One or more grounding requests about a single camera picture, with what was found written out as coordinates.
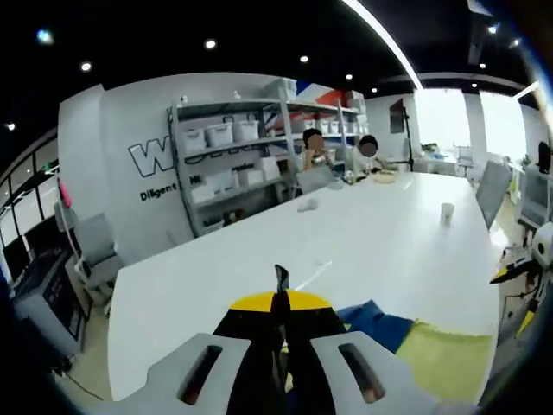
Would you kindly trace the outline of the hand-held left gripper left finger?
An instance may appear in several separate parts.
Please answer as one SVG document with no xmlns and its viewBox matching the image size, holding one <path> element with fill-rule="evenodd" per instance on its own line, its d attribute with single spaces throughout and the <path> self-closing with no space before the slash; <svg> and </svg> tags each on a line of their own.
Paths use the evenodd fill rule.
<svg viewBox="0 0 553 415">
<path fill-rule="evenodd" d="M 269 291 L 238 300 L 212 334 L 158 361 L 144 386 L 147 414 L 278 414 L 280 328 Z"/>
</svg>

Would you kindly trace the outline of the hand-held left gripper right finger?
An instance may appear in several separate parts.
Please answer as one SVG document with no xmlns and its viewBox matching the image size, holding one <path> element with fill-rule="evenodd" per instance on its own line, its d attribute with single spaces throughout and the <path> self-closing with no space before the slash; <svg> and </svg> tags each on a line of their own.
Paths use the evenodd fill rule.
<svg viewBox="0 0 553 415">
<path fill-rule="evenodd" d="M 395 354 L 414 324 L 410 319 L 384 313 L 372 300 L 341 310 L 324 307 L 290 311 L 285 330 L 292 387 L 287 392 L 286 412 L 336 413 L 327 376 L 312 347 L 313 339 L 362 332 Z"/>
</svg>

